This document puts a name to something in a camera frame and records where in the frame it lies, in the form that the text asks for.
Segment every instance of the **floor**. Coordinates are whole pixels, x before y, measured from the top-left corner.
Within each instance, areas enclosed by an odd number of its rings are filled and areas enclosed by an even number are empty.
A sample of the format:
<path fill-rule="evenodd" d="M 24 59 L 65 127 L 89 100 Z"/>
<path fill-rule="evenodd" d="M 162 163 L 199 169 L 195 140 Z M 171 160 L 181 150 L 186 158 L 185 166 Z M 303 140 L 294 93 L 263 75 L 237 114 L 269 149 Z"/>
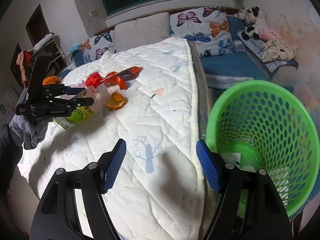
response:
<path fill-rule="evenodd" d="M 30 233 L 38 203 L 39 200 L 29 187 L 27 180 L 20 175 L 18 168 L 16 168 L 10 187 L 9 212 L 20 230 Z M 305 208 L 300 230 L 308 223 L 319 204 L 320 193 Z"/>

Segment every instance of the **stuffed animal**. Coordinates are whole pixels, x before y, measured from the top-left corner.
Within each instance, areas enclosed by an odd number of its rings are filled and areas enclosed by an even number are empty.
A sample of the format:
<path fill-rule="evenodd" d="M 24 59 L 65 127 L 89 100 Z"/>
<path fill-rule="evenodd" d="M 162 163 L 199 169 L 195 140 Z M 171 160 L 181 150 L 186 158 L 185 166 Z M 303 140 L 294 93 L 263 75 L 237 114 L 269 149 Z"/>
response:
<path fill-rule="evenodd" d="M 247 41 L 249 38 L 259 39 L 259 34 L 263 33 L 264 30 L 269 29 L 264 12 L 260 7 L 252 7 L 251 13 L 247 16 L 250 23 L 253 25 L 245 28 L 245 31 L 241 34 L 242 38 Z"/>
<path fill-rule="evenodd" d="M 249 20 L 249 14 L 250 14 L 250 13 L 252 13 L 252 11 L 251 11 L 249 8 L 247 8 L 247 9 L 245 9 L 245 10 L 241 9 L 241 10 L 239 10 L 236 14 L 234 14 L 234 17 L 237 18 L 237 19 L 239 19 L 239 20 L 241 20 L 241 21 L 243 21 L 244 24 L 245 24 L 247 27 L 249 27 L 249 26 L 251 26 L 251 25 L 253 24 L 253 23 L 251 23 L 250 20 Z"/>
<path fill-rule="evenodd" d="M 264 41 L 271 41 L 271 40 L 275 40 L 277 38 L 280 37 L 280 35 L 271 29 L 263 29 L 263 32 L 260 33 L 259 37 L 260 39 L 264 40 Z"/>

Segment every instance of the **screw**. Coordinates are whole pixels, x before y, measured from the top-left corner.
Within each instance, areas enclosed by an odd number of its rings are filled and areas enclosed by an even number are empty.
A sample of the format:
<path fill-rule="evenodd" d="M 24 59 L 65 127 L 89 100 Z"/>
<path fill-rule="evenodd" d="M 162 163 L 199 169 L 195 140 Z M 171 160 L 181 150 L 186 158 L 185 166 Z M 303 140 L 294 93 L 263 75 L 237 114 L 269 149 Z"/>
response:
<path fill-rule="evenodd" d="M 226 163 L 226 168 L 232 170 L 235 166 L 232 163 Z"/>
<path fill-rule="evenodd" d="M 63 173 L 63 168 L 58 168 L 57 170 L 56 170 L 56 174 L 57 175 L 60 175 L 60 174 L 62 174 Z"/>
<path fill-rule="evenodd" d="M 259 173 L 260 173 L 261 175 L 266 175 L 266 174 L 267 174 L 267 172 L 266 172 L 264 169 L 260 169 L 260 170 L 259 170 Z"/>
<path fill-rule="evenodd" d="M 89 169 L 95 169 L 98 166 L 97 163 L 89 163 L 88 167 Z"/>

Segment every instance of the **gray pillow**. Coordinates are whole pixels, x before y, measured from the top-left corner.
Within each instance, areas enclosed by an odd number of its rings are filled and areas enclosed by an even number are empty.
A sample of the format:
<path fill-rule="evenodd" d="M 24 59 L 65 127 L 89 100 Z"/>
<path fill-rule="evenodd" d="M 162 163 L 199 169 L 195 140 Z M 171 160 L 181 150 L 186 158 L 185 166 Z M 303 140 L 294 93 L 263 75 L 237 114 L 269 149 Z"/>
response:
<path fill-rule="evenodd" d="M 167 12 L 120 23 L 115 28 L 116 50 L 121 52 L 170 38 L 169 26 Z"/>

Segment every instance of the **white bedsheet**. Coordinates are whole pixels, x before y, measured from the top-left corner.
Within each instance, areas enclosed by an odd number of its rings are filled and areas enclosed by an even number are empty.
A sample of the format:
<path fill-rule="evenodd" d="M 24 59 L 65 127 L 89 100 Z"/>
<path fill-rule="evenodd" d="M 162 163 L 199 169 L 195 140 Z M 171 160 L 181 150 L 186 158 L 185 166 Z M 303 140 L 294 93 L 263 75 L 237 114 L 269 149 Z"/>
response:
<path fill-rule="evenodd" d="M 18 164 L 39 197 L 54 171 L 82 169 L 112 150 L 119 138 L 127 153 L 112 189 L 103 196 L 118 232 L 128 239 L 197 240 L 204 206 L 204 176 L 196 156 L 197 85 L 185 39 L 120 52 L 70 72 L 64 83 L 77 84 L 94 71 L 104 76 L 142 66 L 130 87 L 119 90 L 128 103 L 61 131 L 49 124 L 45 140 L 23 152 Z M 84 234 L 90 236 L 81 192 L 77 208 Z"/>

